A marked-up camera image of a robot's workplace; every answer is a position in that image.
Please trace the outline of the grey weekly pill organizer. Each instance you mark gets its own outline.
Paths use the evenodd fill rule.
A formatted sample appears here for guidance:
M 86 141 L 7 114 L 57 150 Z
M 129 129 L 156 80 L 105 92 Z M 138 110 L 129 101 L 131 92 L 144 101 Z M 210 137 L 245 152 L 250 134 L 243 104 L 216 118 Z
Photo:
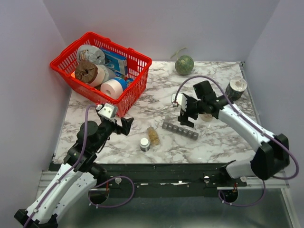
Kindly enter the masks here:
M 182 135 L 195 141 L 198 139 L 199 134 L 197 132 L 174 125 L 170 122 L 170 120 L 171 118 L 169 116 L 165 116 L 164 122 L 162 124 L 162 129 L 172 133 L 176 133 L 178 135 Z

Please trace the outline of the grey bottle white cap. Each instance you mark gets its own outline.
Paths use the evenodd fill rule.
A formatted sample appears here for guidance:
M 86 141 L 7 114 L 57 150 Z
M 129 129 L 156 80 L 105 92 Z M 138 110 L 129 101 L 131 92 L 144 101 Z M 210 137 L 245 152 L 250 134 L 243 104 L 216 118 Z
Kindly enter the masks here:
M 149 139 L 147 139 L 147 138 L 142 138 L 142 139 L 140 140 L 140 149 L 141 149 L 143 152 L 149 151 L 149 149 L 150 149 L 150 141 L 149 141 Z

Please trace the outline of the clear bottle of yellow pills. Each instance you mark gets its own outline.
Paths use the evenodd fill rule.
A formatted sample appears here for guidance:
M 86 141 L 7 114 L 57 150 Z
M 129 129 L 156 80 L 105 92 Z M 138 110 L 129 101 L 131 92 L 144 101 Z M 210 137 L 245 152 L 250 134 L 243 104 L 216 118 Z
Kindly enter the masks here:
M 152 146 L 158 146 L 160 144 L 159 136 L 154 127 L 150 126 L 147 128 L 147 133 Z

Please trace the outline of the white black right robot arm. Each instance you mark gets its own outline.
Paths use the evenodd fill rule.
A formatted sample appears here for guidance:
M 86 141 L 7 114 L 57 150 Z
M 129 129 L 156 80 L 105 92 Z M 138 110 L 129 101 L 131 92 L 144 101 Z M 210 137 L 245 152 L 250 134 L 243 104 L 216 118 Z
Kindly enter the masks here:
M 210 114 L 230 126 L 255 151 L 252 159 L 231 161 L 220 168 L 218 180 L 222 185 L 229 186 L 242 176 L 264 181 L 275 177 L 290 164 L 288 138 L 275 135 L 249 119 L 226 94 L 217 96 L 211 82 L 213 79 L 206 77 L 193 86 L 196 98 L 180 91 L 172 94 L 172 105 L 180 108 L 178 122 L 193 127 L 190 118 L 196 120 L 199 114 Z

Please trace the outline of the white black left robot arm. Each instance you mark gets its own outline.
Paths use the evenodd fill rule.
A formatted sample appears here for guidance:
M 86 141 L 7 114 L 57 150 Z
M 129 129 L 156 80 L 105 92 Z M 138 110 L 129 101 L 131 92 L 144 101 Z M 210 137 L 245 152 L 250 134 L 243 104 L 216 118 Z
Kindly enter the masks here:
M 102 187 L 109 179 L 106 170 L 95 162 L 97 153 L 112 133 L 128 135 L 133 118 L 101 118 L 101 123 L 85 120 L 76 143 L 68 150 L 53 180 L 39 198 L 14 218 L 25 228 L 56 228 L 63 215 L 92 187 Z

